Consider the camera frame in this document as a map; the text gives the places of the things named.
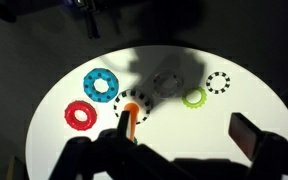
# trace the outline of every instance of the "dashed circle outline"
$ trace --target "dashed circle outline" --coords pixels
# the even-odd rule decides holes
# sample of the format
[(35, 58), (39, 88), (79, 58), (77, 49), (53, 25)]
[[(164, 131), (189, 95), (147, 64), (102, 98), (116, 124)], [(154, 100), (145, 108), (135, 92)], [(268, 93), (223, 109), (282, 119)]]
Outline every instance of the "dashed circle outline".
[(120, 102), (120, 100), (122, 98), (125, 98), (127, 96), (132, 96), (133, 98), (136, 98), (136, 99), (139, 99), (141, 101), (143, 101), (143, 104), (145, 105), (145, 116), (142, 118), (142, 119), (139, 119), (137, 122), (136, 122), (136, 125), (138, 124), (141, 124), (143, 122), (145, 122), (150, 113), (151, 113), (151, 110), (152, 110), (152, 103), (151, 103), (151, 100), (148, 96), (146, 96), (142, 91), (140, 90), (137, 90), (137, 89), (128, 89), (128, 90), (125, 90), (121, 93), (119, 93), (117, 95), (117, 97), (115, 98), (115, 101), (114, 101), (114, 113), (115, 113), (115, 116), (116, 117), (119, 117), (119, 113), (120, 112), (117, 112), (117, 106)]
[[(217, 76), (222, 76), (225, 79), (225, 81), (226, 81), (224, 87), (221, 88), (221, 89), (213, 89), (211, 87), (211, 81), (213, 80), (214, 77), (217, 77)], [(213, 74), (208, 76), (207, 81), (206, 81), (207, 90), (210, 91), (213, 94), (222, 94), (222, 93), (224, 93), (225, 91), (227, 91), (227, 89), (230, 87), (230, 85), (231, 85), (231, 79), (224, 72), (214, 72)]]

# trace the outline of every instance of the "green gear ring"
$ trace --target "green gear ring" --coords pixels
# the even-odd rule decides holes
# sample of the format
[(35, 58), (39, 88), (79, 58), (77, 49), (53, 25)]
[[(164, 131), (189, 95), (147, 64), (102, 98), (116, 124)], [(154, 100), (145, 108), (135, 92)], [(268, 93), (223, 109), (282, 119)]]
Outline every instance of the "green gear ring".
[(134, 137), (134, 142), (133, 143), (137, 145), (138, 142), (137, 142), (136, 137)]
[[(193, 91), (198, 91), (198, 92), (201, 93), (201, 99), (200, 99), (197, 103), (190, 103), (190, 102), (186, 99), (187, 95), (190, 94), (190, 93), (192, 93)], [(191, 109), (196, 109), (196, 108), (201, 107), (201, 106), (205, 103), (205, 101), (206, 101), (206, 96), (207, 96), (207, 94), (206, 94), (205, 90), (204, 90), (202, 87), (197, 87), (197, 88), (195, 87), (195, 88), (189, 89), (189, 90), (187, 90), (187, 91), (185, 92), (185, 94), (184, 94), (183, 97), (182, 97), (182, 101), (183, 101), (183, 103), (185, 104), (185, 106), (187, 106), (187, 107), (189, 107), (189, 108), (191, 108)]]

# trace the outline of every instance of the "white tabletop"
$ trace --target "white tabletop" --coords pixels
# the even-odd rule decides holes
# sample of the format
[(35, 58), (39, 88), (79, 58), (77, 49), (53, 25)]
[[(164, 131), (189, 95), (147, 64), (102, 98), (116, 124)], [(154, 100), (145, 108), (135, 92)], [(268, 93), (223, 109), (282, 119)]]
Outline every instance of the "white tabletop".
[[(94, 68), (114, 73), (119, 80), (119, 93), (137, 87), (151, 98), (153, 109), (147, 120), (136, 126), (135, 137), (168, 160), (175, 157), (228, 158), (249, 166), (251, 162), (228, 135), (232, 112), (241, 112), (262, 130), (275, 132), (288, 140), (288, 109), (263, 81), (244, 68), (195, 49), (129, 48), (79, 66), (44, 97), (32, 118), (26, 141), (31, 180), (49, 178), (70, 138), (88, 136), (94, 141), (101, 130), (116, 127), (114, 99), (98, 103), (84, 93), (83, 79)], [(183, 91), (199, 86), (205, 90), (207, 100), (201, 107), (191, 109), (183, 104), (181, 97), (161, 99), (154, 93), (153, 78), (170, 69), (183, 77)], [(230, 79), (230, 85), (223, 93), (214, 94), (206, 86), (208, 77), (214, 72), (224, 72)], [(214, 77), (213, 81), (213, 89), (225, 85), (225, 79), (220, 76)], [(89, 130), (77, 131), (66, 123), (64, 111), (76, 100), (90, 103), (98, 114)]]

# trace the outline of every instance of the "red gear ring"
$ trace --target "red gear ring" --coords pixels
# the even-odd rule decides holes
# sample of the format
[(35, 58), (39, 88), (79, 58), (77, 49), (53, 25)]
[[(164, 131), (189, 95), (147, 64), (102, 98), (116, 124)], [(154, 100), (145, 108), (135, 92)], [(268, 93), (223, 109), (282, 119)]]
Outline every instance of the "red gear ring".
[[(86, 121), (79, 121), (75, 117), (75, 111), (83, 111), (87, 115)], [(67, 124), (76, 130), (87, 130), (92, 128), (96, 123), (97, 114), (92, 105), (84, 101), (75, 101), (67, 106), (65, 109), (65, 119)]]

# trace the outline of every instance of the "robotic arm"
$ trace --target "robotic arm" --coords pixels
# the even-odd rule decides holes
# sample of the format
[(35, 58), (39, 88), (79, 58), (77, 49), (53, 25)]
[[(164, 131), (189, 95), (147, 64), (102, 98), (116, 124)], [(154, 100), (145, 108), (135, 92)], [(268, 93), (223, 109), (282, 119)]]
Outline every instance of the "robotic arm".
[(280, 180), (288, 175), (288, 142), (263, 132), (240, 113), (233, 113), (229, 134), (253, 162), (250, 168), (229, 160), (175, 159), (169, 162), (144, 144), (126, 138), (130, 112), (123, 111), (117, 129), (104, 130), (91, 142), (72, 138), (50, 176), (50, 180), (83, 179), (106, 171), (113, 179)]

